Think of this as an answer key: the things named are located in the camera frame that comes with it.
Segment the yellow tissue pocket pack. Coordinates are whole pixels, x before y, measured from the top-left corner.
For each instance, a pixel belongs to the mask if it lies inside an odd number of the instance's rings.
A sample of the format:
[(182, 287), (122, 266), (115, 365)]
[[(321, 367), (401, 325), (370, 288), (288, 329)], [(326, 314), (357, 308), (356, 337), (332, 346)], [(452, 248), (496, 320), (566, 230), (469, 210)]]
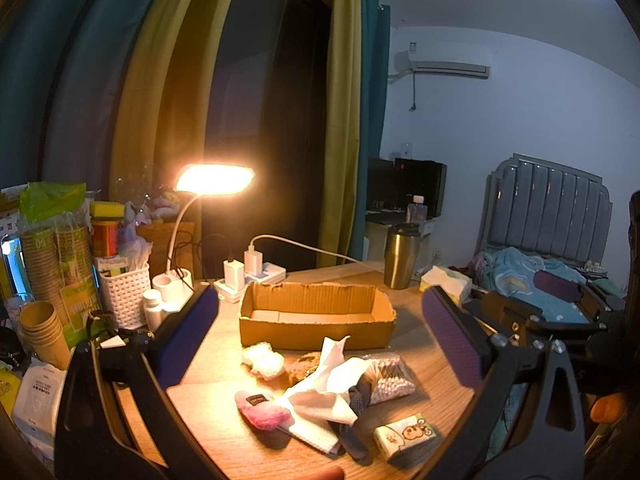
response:
[(384, 460), (393, 460), (410, 448), (431, 444), (436, 440), (437, 434), (425, 417), (416, 413), (397, 422), (376, 427), (373, 437)]

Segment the bag of cotton swabs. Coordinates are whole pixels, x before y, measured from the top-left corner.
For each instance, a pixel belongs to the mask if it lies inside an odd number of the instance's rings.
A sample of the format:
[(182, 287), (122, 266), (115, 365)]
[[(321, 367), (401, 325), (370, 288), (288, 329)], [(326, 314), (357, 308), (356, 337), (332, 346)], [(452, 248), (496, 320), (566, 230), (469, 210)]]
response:
[(395, 352), (368, 354), (363, 359), (368, 367), (364, 376), (371, 384), (371, 404), (408, 396), (416, 391), (408, 368), (401, 356)]

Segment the pink fuzzy sock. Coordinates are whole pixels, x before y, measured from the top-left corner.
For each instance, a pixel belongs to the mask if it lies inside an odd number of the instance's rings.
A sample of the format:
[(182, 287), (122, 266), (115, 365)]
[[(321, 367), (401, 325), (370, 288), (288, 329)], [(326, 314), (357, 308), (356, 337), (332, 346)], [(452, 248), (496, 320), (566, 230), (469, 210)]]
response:
[(291, 412), (265, 393), (240, 390), (234, 400), (240, 414), (257, 430), (272, 431), (292, 420)]

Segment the grey dotted sock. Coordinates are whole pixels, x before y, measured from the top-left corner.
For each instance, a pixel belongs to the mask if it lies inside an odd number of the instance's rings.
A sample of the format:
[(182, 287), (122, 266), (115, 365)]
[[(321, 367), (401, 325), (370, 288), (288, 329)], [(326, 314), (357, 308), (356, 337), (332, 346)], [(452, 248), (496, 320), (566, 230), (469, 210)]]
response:
[[(371, 391), (372, 382), (364, 375), (360, 377), (356, 385), (349, 388), (349, 407), (357, 416), (370, 405)], [(371, 455), (367, 445), (356, 435), (352, 426), (339, 424), (338, 422), (330, 422), (330, 426), (344, 451), (357, 464), (367, 465), (371, 463)]]

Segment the brown fuzzy sock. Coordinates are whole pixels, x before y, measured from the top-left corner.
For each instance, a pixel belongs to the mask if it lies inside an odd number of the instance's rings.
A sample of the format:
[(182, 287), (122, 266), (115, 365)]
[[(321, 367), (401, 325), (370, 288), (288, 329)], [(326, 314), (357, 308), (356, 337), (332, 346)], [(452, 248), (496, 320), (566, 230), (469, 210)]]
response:
[(288, 382), (294, 386), (311, 375), (319, 366), (320, 353), (307, 352), (286, 367)]

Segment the white towel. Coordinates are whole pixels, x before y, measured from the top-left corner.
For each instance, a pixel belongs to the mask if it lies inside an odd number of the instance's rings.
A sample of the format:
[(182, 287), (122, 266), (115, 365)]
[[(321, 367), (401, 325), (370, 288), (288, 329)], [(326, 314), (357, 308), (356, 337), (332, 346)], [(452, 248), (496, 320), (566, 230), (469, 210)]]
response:
[(349, 340), (324, 338), (317, 369), (295, 386), (288, 388), (276, 403), (290, 412), (279, 429), (323, 454), (335, 454), (338, 437), (331, 422), (351, 427), (358, 415), (350, 407), (349, 389), (355, 387), (369, 363), (344, 357)]

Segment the blue bed blanket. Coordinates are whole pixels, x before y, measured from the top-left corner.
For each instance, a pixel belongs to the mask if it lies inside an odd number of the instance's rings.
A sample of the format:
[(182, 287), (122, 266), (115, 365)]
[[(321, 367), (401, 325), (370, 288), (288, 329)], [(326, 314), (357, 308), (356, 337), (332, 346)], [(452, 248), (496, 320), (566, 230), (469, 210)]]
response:
[(472, 260), (477, 284), (488, 292), (515, 298), (542, 311), (547, 321), (586, 324), (587, 319), (572, 302), (544, 292), (534, 284), (538, 271), (546, 271), (570, 283), (585, 284), (586, 279), (564, 262), (526, 255), (514, 247), (496, 252), (479, 252)]

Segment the grey padded headboard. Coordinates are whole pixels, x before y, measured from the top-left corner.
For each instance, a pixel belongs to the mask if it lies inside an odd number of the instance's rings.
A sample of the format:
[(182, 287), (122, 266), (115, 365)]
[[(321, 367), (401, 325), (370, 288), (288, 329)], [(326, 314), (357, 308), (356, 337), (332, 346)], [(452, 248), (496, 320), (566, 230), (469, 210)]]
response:
[(601, 177), (513, 154), (487, 177), (476, 249), (514, 247), (569, 266), (600, 263), (612, 209)]

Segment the tissue box on table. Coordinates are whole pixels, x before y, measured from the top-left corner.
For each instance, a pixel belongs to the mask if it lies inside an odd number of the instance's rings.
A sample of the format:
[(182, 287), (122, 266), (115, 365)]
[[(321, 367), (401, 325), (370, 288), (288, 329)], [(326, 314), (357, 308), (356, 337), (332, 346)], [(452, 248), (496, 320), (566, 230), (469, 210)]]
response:
[(432, 266), (421, 276), (419, 290), (425, 292), (434, 286), (439, 286), (458, 306), (469, 298), (472, 280), (458, 271)]

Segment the white pill bottle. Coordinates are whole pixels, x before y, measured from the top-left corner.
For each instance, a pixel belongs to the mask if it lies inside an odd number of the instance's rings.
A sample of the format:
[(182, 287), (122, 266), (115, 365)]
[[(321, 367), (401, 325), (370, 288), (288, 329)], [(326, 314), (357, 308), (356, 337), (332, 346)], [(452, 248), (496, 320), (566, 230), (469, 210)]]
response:
[(164, 318), (162, 295), (157, 289), (151, 288), (143, 293), (142, 300), (146, 324), (149, 330), (156, 332)]

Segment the white woven basket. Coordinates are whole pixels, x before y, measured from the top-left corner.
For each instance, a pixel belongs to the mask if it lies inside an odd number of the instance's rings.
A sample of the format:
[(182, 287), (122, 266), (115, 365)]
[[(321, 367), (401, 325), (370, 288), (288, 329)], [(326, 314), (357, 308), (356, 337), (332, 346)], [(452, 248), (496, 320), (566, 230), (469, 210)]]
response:
[(145, 323), (143, 293), (151, 289), (149, 266), (116, 276), (100, 274), (99, 281), (105, 307), (115, 315), (117, 327), (141, 327)]

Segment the white desk lamp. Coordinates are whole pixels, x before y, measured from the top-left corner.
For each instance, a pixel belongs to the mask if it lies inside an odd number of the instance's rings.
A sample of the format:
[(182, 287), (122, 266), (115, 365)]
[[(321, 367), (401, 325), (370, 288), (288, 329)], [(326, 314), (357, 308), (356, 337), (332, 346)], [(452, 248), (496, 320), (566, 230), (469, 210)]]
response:
[(244, 191), (254, 180), (253, 169), (225, 164), (191, 164), (182, 168), (175, 190), (189, 193), (191, 198), (181, 207), (169, 239), (165, 271), (152, 279), (153, 288), (160, 292), (163, 304), (181, 308), (192, 295), (191, 273), (181, 268), (172, 270), (174, 251), (180, 223), (186, 211), (204, 196), (232, 196)]

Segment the red can yellow lid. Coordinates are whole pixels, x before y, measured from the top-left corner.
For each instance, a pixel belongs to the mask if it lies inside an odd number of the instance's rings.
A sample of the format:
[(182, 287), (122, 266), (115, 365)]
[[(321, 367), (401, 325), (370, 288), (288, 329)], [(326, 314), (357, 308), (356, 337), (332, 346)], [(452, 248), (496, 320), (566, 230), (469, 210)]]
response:
[(124, 213), (122, 203), (94, 200), (90, 204), (93, 255), (111, 258), (117, 254), (117, 229)]

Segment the black monitor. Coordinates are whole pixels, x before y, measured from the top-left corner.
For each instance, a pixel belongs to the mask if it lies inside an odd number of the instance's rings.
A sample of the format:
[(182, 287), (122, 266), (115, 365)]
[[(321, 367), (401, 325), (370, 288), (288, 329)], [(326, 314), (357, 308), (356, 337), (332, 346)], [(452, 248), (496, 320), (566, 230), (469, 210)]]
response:
[(405, 210), (413, 196), (422, 196), (427, 217), (442, 214), (448, 167), (434, 160), (370, 158), (367, 210)]

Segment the yellow curtain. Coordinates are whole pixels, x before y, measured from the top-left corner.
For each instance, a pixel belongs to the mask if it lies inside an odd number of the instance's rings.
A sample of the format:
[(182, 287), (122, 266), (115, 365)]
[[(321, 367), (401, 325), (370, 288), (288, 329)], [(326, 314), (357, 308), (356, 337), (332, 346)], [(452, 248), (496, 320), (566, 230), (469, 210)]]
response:
[(334, 266), (352, 236), (360, 144), (361, 0), (333, 0), (326, 92), (326, 158), (319, 266)]

